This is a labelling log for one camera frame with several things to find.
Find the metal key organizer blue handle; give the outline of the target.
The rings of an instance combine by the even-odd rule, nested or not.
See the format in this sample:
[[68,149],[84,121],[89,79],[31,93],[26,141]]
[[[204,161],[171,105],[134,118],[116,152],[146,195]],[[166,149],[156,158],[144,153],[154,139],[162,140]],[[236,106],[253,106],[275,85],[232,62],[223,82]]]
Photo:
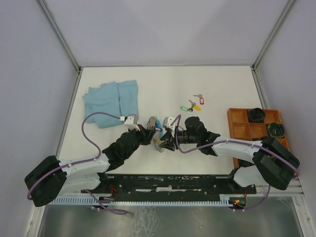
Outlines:
[[[147,129],[149,129],[150,127],[153,128],[154,126],[162,128],[162,125],[156,116],[150,117],[147,122]],[[162,136],[163,136],[163,131],[162,132],[156,131],[152,139],[152,143],[155,149],[160,153],[164,152],[164,149],[159,147],[159,144],[161,143],[160,139],[162,138]]]

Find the key yellow tag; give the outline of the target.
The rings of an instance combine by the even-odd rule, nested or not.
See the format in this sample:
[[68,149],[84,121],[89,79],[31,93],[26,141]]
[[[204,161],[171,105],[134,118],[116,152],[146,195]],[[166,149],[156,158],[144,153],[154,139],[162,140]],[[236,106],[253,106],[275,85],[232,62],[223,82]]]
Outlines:
[[191,107],[188,109],[188,111],[192,112],[193,110],[201,111],[201,108],[193,101],[189,100],[191,103]]

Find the key green tag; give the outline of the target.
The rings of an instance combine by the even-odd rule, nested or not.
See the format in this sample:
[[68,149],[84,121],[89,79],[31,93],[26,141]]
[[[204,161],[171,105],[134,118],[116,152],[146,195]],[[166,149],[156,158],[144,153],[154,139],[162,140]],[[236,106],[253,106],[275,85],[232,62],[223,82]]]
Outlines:
[[181,109],[182,111],[185,111],[185,112],[192,112],[192,111],[193,111],[193,107],[192,107],[192,106],[189,107],[189,108],[187,108],[187,107],[185,107],[185,106],[181,106],[180,109]]

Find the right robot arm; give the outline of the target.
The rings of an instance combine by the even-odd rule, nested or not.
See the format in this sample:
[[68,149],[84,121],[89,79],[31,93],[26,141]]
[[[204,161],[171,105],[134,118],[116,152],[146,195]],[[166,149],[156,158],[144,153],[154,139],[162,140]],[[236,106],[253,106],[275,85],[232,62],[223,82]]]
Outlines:
[[250,166],[235,168],[230,173],[226,183],[232,193],[250,185],[269,185],[284,191],[299,175],[299,160],[275,138],[257,141],[227,138],[208,131],[199,117],[187,118],[186,128],[180,130],[180,118],[164,119],[162,127],[165,134],[160,147],[179,150],[183,154],[200,151],[207,156],[233,157],[250,163]]

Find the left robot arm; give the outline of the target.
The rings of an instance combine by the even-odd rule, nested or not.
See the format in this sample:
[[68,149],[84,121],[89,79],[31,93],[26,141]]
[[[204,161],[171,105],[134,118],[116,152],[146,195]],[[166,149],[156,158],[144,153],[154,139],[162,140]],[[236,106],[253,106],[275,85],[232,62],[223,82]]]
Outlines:
[[109,188],[105,178],[124,164],[141,145],[149,145],[156,133],[155,127],[128,130],[104,150],[88,158],[60,161],[56,156],[46,157],[24,179],[27,199],[36,207],[49,204],[59,195],[82,190],[103,193]]

